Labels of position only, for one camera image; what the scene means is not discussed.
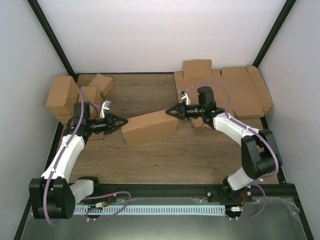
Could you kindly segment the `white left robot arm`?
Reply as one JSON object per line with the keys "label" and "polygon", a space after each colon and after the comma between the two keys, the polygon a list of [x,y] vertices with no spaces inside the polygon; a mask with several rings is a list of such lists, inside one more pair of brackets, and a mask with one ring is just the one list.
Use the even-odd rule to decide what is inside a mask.
{"label": "white left robot arm", "polygon": [[77,102],[74,115],[63,131],[61,145],[51,164],[41,177],[33,178],[28,186],[32,213],[35,219],[70,219],[76,204],[83,200],[97,202],[102,196],[97,177],[81,177],[70,184],[73,167],[92,134],[109,135],[128,123],[128,119],[105,113],[92,118],[90,104]]}

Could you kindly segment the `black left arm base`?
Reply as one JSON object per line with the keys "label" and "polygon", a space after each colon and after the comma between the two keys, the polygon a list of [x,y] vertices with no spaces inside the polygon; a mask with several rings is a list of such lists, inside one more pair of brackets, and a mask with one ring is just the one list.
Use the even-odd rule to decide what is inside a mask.
{"label": "black left arm base", "polygon": [[[118,189],[113,184],[96,184],[93,186],[93,193],[86,197],[100,197],[116,192]],[[95,198],[95,199],[83,199],[80,202],[83,204],[95,204],[98,202],[108,202],[109,197]]]}

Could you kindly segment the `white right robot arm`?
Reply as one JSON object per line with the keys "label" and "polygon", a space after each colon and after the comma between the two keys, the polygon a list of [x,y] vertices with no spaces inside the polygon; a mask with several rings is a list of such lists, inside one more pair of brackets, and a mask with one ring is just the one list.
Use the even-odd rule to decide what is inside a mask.
{"label": "white right robot arm", "polygon": [[226,109],[217,107],[214,92],[209,86],[197,89],[197,104],[190,104],[188,92],[180,91],[182,102],[167,109],[165,113],[181,120],[201,118],[212,129],[222,132],[239,144],[241,167],[223,180],[222,195],[229,202],[240,196],[240,190],[276,176],[282,166],[278,146],[273,133],[252,128],[234,118]]}

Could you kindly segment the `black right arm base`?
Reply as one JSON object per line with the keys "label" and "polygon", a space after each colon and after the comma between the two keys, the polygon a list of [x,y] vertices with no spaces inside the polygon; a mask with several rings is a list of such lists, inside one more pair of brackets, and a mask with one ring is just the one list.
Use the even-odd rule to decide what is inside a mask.
{"label": "black right arm base", "polygon": [[208,185],[205,189],[207,201],[210,203],[217,202],[220,204],[240,204],[241,202],[251,202],[252,198],[247,194],[246,188],[232,190],[224,184]]}

